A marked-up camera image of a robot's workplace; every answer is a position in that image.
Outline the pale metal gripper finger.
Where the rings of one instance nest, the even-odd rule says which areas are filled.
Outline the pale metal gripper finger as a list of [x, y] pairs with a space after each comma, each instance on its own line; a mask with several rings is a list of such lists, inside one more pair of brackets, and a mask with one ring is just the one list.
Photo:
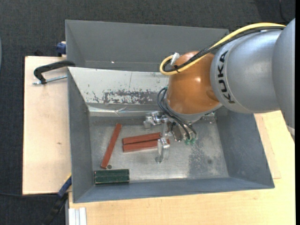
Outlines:
[[167, 116], [162, 111], [149, 112], [145, 114], [143, 126], [145, 129], [150, 129], [152, 126], [161, 125], [167, 120]]
[[169, 148], [170, 144], [165, 138], [160, 138], [157, 141], [157, 151], [158, 155], [155, 158], [155, 161], [160, 164], [164, 161], [166, 161], [169, 157]]

